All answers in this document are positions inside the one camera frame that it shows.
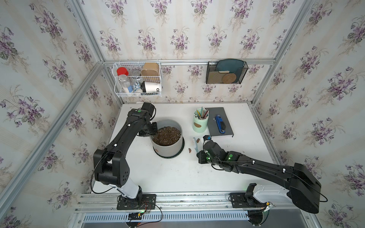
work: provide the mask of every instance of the flower pot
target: flower pot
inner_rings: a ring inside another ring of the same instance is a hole
[[[155,150],[156,154],[158,154],[162,158],[174,158],[177,155],[179,155],[184,148],[185,142],[184,142],[184,138],[182,135],[183,129],[178,122],[176,122],[175,120],[170,120],[170,119],[163,119],[163,120],[157,121],[157,129],[160,129],[163,127],[176,127],[181,132],[181,136],[176,143],[174,143],[170,146],[160,146],[152,140],[153,135],[151,135],[150,139],[152,142],[153,149]]]

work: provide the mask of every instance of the round woven coaster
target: round woven coaster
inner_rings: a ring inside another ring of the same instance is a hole
[[[223,76],[222,82],[224,84],[230,84],[236,80],[236,75],[234,73],[229,73]]]

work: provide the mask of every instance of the white table surface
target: white table surface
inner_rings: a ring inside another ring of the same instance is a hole
[[[157,113],[154,121],[173,119],[182,126],[185,147],[180,155],[172,159],[159,157],[152,148],[149,137],[135,137],[128,149],[126,160],[130,176],[134,183],[142,187],[143,192],[212,192],[243,191],[250,183],[272,184],[272,182],[249,174],[237,174],[214,170],[210,164],[199,164],[192,138],[201,138],[208,134],[196,133],[193,128],[193,113],[201,106],[224,107],[227,118],[234,132],[234,137],[215,137],[225,151],[237,151],[257,160],[270,162],[272,159],[257,128],[247,104],[154,104]],[[117,119],[112,139],[124,125],[127,114],[132,108],[142,104],[123,104]],[[198,149],[203,149],[202,142]],[[95,182],[94,191],[102,192],[110,187],[99,181]],[[119,193],[115,189],[109,193]]]

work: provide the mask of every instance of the red lid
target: red lid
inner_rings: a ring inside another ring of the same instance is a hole
[[[116,73],[117,75],[122,75],[122,74],[125,74],[126,76],[128,76],[128,70],[124,67],[119,67],[117,70],[116,70]]]

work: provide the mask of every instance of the blue stapler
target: blue stapler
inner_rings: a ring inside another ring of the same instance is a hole
[[[215,116],[215,121],[217,122],[218,130],[221,134],[224,134],[226,132],[226,125],[224,124],[222,118],[220,115]]]

